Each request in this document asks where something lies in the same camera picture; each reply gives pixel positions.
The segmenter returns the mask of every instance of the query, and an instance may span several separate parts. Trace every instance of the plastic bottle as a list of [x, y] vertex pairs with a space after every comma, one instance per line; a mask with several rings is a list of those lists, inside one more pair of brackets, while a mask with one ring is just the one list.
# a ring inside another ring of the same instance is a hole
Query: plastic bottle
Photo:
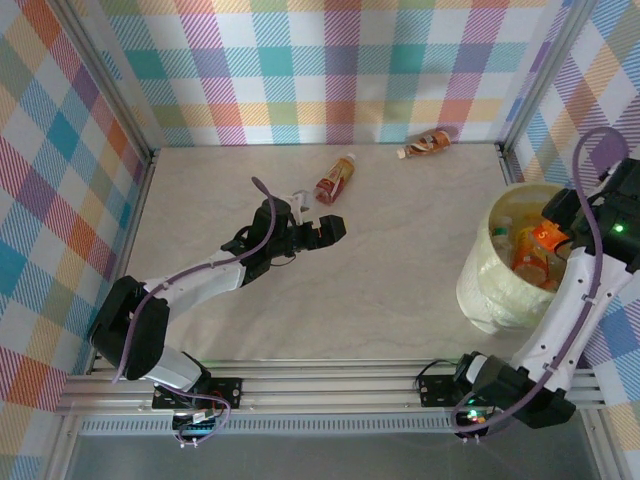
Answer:
[[560, 231], [557, 224], [546, 218], [533, 230], [533, 237], [536, 245], [549, 253], [555, 253], [558, 245], [569, 240], [569, 237]]
[[555, 293], [558, 291], [558, 287], [560, 286], [560, 284], [558, 283], [557, 280], [553, 280], [551, 278], [545, 280], [544, 282], [542, 282], [540, 285], [538, 285], [540, 288], [542, 288], [543, 290], [547, 290], [548, 292], [552, 292]]
[[353, 153], [338, 159], [316, 185], [313, 191], [316, 200], [325, 205], [331, 205], [336, 201], [356, 169], [355, 159]]
[[450, 145], [451, 138], [449, 138], [449, 134], [444, 130], [439, 130], [431, 135], [425, 135], [416, 143], [399, 148], [396, 153], [398, 158], [423, 157], [446, 150]]
[[511, 266], [511, 256], [513, 247], [511, 245], [511, 227], [513, 221], [511, 217], [500, 217], [496, 220], [495, 226], [491, 231], [491, 241], [493, 248], [496, 250], [498, 257], [507, 266]]
[[546, 256], [536, 247], [533, 231], [540, 224], [535, 216], [527, 216], [524, 227], [516, 236], [516, 251], [512, 269], [516, 275], [531, 285], [541, 285], [549, 277]]

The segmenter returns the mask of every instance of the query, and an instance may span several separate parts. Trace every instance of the orange packaging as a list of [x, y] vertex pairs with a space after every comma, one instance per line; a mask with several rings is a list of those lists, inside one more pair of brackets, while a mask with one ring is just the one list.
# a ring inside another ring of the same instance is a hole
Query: orange packaging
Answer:
[[336, 201], [356, 169], [355, 159], [353, 153], [338, 159], [316, 185], [313, 191], [316, 200], [325, 205], [331, 205]]
[[538, 245], [552, 253], [560, 243], [569, 240], [569, 237], [558, 230], [558, 225], [549, 220], [543, 220], [532, 234]]
[[532, 285], [540, 285], [549, 276], [549, 264], [536, 252], [532, 232], [535, 227], [520, 230], [516, 237], [516, 252], [513, 257], [513, 271]]
[[449, 134], [445, 131], [437, 131], [431, 135], [425, 135], [416, 143], [399, 148], [397, 153], [398, 158], [421, 157], [446, 150], [450, 145]]
[[557, 292], [558, 291], [558, 287], [560, 286], [560, 284], [558, 283], [557, 280], [553, 280], [551, 278], [548, 278], [547, 280], [545, 280], [544, 282], [542, 282], [538, 286], [540, 288], [542, 288], [543, 290], [547, 290], [549, 292]]

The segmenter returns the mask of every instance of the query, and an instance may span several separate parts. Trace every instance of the wire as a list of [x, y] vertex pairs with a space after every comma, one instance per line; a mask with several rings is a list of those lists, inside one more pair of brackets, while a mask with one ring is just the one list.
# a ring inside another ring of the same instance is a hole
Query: wire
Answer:
[[291, 258], [291, 260], [289, 260], [288, 262], [285, 262], [285, 263], [272, 263], [270, 266], [271, 267], [284, 267], [284, 266], [289, 265], [290, 263], [292, 263], [296, 258], [298, 258], [298, 257], [294, 253], [293, 254], [293, 258]]
[[438, 358], [436, 360], [433, 360], [431, 363], [427, 364], [426, 367], [424, 367], [422, 370], [420, 370], [420, 373], [418, 375], [416, 375], [416, 378], [413, 380], [413, 388], [415, 388], [416, 390], [418, 389], [418, 382], [420, 381], [420, 377], [422, 375], [424, 375], [424, 372], [426, 372], [427, 370], [429, 370], [431, 367], [434, 367], [440, 363], [448, 363], [449, 365], [453, 365], [454, 367], [456, 366], [455, 363], [449, 361], [449, 360], [445, 360], [444, 358]]
[[174, 387], [172, 387], [170, 385], [165, 385], [164, 383], [158, 383], [158, 385], [160, 385], [163, 388], [166, 388], [167, 390], [169, 390], [172, 393], [175, 393], [176, 395], [181, 395], [183, 397], [199, 398], [199, 399], [202, 399], [202, 400], [211, 400], [213, 402], [213, 408], [214, 409], [215, 409], [215, 403], [216, 402], [220, 403], [220, 404], [222, 404], [224, 406], [224, 417], [222, 418], [222, 420], [220, 420], [220, 423], [218, 423], [216, 421], [216, 427], [213, 430], [211, 430], [209, 433], [207, 433], [206, 435], [200, 437], [197, 440], [194, 438], [191, 442], [187, 442], [185, 440], [185, 438], [182, 436], [182, 433], [184, 432], [184, 430], [187, 428], [188, 425], [182, 425], [180, 428], [178, 428], [178, 434], [176, 435], [176, 438], [181, 443], [182, 447], [184, 447], [184, 445], [188, 445], [188, 444], [191, 444], [194, 447], [197, 447], [201, 443], [206, 442], [211, 437], [216, 435], [220, 430], [222, 430], [222, 428], [224, 428], [224, 426], [229, 421], [229, 417], [231, 417], [231, 404], [226, 399], [224, 399], [222, 397], [216, 397], [216, 396], [213, 396], [213, 395], [204, 395], [204, 394], [201, 394], [201, 393], [187, 393], [187, 392], [183, 392], [182, 390], [179, 390], [177, 388], [174, 388]]
[[144, 298], [142, 299], [138, 307], [133, 312], [133, 317], [131, 318], [131, 322], [129, 323], [129, 328], [127, 330], [127, 336], [124, 340], [124, 347], [122, 348], [122, 355], [120, 357], [120, 363], [118, 364], [118, 370], [116, 371], [115, 376], [111, 380], [111, 383], [115, 384], [120, 379], [120, 377], [122, 377], [124, 368], [127, 365], [127, 362], [129, 360], [129, 353], [131, 351], [131, 343], [133, 341], [133, 334], [136, 330], [136, 325], [138, 324], [140, 313], [144, 309], [145, 305], [149, 302], [149, 300], [151, 300], [154, 297], [154, 295], [156, 295], [159, 291], [165, 288], [165, 285], [171, 286], [176, 282], [182, 280], [183, 278], [188, 277], [193, 273], [199, 272], [200, 270], [204, 270], [207, 268], [216, 268], [222, 265], [228, 265], [230, 263], [239, 262], [244, 258], [250, 257], [251, 255], [256, 253], [258, 250], [260, 250], [262, 247], [264, 247], [267, 244], [267, 242], [271, 238], [271, 235], [273, 235], [273, 230], [275, 229], [275, 226], [276, 226], [276, 205], [273, 200], [273, 196], [271, 195], [271, 193], [269, 193], [269, 190], [264, 185], [264, 183], [262, 183], [256, 177], [251, 177], [251, 181], [258, 188], [258, 190], [260, 190], [262, 193], [266, 195], [267, 200], [269, 201], [269, 209], [271, 210], [271, 222], [269, 223], [269, 230], [267, 231], [267, 234], [264, 236], [264, 238], [258, 245], [256, 245], [255, 247], [253, 247], [251, 250], [247, 252], [241, 253], [237, 257], [228, 258], [225, 260], [218, 260], [217, 262], [213, 262], [213, 263], [203, 263], [201, 265], [193, 266], [182, 272], [176, 273], [174, 276], [167, 279], [166, 282], [161, 283], [160, 285], [151, 289], [151, 291], [144, 296]]
[[[219, 391], [219, 390], [214, 390], [214, 391], [213, 391], [213, 392], [211, 392], [211, 393], [213, 393], [213, 394], [214, 394], [215, 396], [217, 396], [217, 397], [224, 397], [224, 396], [222, 395], [222, 393], [220, 393], [220, 391]], [[218, 414], [216, 415], [216, 417], [220, 417], [220, 416], [222, 416], [222, 412], [224, 412], [224, 405], [223, 405], [222, 407], [220, 407], [220, 413], [218, 413]], [[216, 407], [215, 407], [215, 405], [213, 405], [213, 413], [216, 413]]]
[[[602, 276], [602, 263], [604, 260], [604, 253], [602, 249], [602, 235], [600, 234], [600, 230], [598, 229], [598, 222], [595, 218], [593, 210], [591, 210], [591, 206], [589, 205], [589, 200], [584, 193], [584, 188], [582, 187], [582, 181], [580, 180], [580, 152], [582, 151], [582, 147], [586, 143], [586, 141], [591, 138], [593, 135], [599, 133], [614, 133], [625, 146], [625, 156], [628, 155], [629, 147], [627, 145], [626, 140], [622, 136], [622, 134], [612, 127], [596, 127], [589, 130], [579, 141], [578, 145], [576, 145], [575, 150], [573, 151], [573, 159], [572, 159], [572, 169], [571, 173], [573, 175], [573, 181], [576, 185], [576, 193], [578, 195], [578, 200], [580, 201], [580, 207], [582, 208], [582, 212], [589, 224], [589, 228], [591, 229], [591, 235], [593, 236], [593, 245], [595, 249], [595, 261], [593, 267], [593, 277], [591, 278], [591, 284], [589, 285], [589, 291], [587, 293], [587, 297], [595, 298], [598, 293], [598, 288], [600, 287], [600, 277]], [[578, 318], [576, 319], [576, 323], [573, 326], [569, 336], [560, 347], [558, 354], [551, 362], [551, 365], [547, 368], [547, 370], [542, 374], [540, 380], [533, 386], [531, 390], [529, 390], [524, 397], [518, 400], [516, 403], [511, 405], [509, 408], [504, 410], [501, 414], [495, 415], [489, 419], [481, 426], [478, 425], [469, 425], [469, 426], [460, 426], [456, 422], [456, 415], [462, 408], [466, 405], [466, 403], [471, 399], [474, 395], [473, 392], [469, 392], [464, 396], [462, 400], [456, 405], [451, 411], [451, 424], [454, 426], [454, 431], [457, 433], [470, 433], [476, 430], [480, 430], [482, 428], [490, 427], [491, 425], [495, 425], [500, 423], [507, 418], [513, 416], [515, 413], [520, 411], [523, 407], [525, 407], [531, 400], [535, 398], [535, 396], [544, 388], [545, 384], [549, 381], [553, 372], [560, 366], [567, 353], [571, 349], [573, 342], [580, 334], [580, 330], [584, 326], [587, 321], [587, 317], [589, 316], [589, 312], [593, 307], [593, 303], [585, 301], [582, 307]]]

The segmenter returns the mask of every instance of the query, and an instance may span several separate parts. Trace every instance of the white bin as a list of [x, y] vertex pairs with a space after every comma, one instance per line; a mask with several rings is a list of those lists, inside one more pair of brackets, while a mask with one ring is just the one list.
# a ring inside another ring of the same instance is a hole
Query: white bin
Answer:
[[516, 219], [540, 213], [560, 188], [548, 183], [512, 185], [483, 217], [456, 285], [462, 312], [479, 329], [493, 334], [535, 327], [553, 300], [554, 293], [525, 282], [500, 260], [490, 228], [502, 216]]

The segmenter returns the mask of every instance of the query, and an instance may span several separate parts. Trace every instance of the marble floor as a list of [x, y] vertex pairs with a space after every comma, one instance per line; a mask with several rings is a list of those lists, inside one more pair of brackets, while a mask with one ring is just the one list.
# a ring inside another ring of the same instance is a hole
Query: marble floor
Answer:
[[164, 149], [128, 273], [138, 280], [198, 263], [253, 219], [263, 195], [312, 189], [332, 162], [357, 155], [331, 207], [339, 243], [302, 252], [256, 282], [200, 305], [170, 326], [167, 343], [203, 360], [510, 356], [524, 335], [489, 336], [458, 308], [455, 284], [478, 219], [504, 179], [492, 145], [454, 145], [398, 160], [396, 147]]

